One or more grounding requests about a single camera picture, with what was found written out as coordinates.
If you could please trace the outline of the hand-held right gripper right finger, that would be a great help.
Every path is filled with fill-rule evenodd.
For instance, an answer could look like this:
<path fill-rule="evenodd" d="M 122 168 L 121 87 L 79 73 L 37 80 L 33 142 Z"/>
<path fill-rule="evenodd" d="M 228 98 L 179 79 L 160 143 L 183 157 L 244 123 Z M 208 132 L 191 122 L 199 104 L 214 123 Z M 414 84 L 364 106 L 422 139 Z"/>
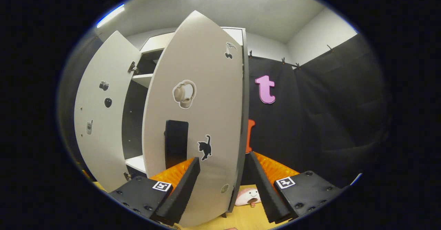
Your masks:
<path fill-rule="evenodd" d="M 254 151 L 248 167 L 270 223 L 307 216 L 343 192 L 313 171 L 296 172 Z"/>

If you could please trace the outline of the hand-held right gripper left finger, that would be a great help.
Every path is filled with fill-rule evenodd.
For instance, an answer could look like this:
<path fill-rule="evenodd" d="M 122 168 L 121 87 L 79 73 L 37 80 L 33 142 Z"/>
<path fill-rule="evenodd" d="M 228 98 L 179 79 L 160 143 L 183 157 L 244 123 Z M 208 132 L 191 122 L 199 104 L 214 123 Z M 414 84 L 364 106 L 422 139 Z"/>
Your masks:
<path fill-rule="evenodd" d="M 145 219 L 172 226 L 181 220 L 200 170 L 195 157 L 164 170 L 159 178 L 136 176 L 109 195 Z"/>

